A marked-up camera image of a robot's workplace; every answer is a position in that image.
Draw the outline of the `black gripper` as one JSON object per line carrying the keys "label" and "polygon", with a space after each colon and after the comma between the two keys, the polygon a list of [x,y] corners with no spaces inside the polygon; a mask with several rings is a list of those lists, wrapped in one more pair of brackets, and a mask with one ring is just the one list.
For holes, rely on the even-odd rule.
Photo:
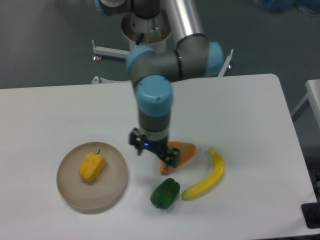
{"label": "black gripper", "polygon": [[135,127],[129,134],[129,145],[137,150],[138,156],[143,150],[147,150],[156,154],[166,168],[176,168],[180,162],[180,150],[168,148],[168,136],[168,128],[161,131],[148,131]]}

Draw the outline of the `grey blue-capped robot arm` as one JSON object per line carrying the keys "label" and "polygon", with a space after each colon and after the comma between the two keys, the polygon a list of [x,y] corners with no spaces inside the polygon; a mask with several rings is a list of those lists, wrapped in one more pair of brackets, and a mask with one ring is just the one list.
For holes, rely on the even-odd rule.
{"label": "grey blue-capped robot arm", "polygon": [[192,0],[97,0],[105,16],[123,14],[123,34],[134,42],[125,64],[138,109],[139,126],[129,144],[157,155],[164,167],[187,161],[187,150],[168,141],[172,83],[218,74],[224,64],[219,43],[204,34]]}

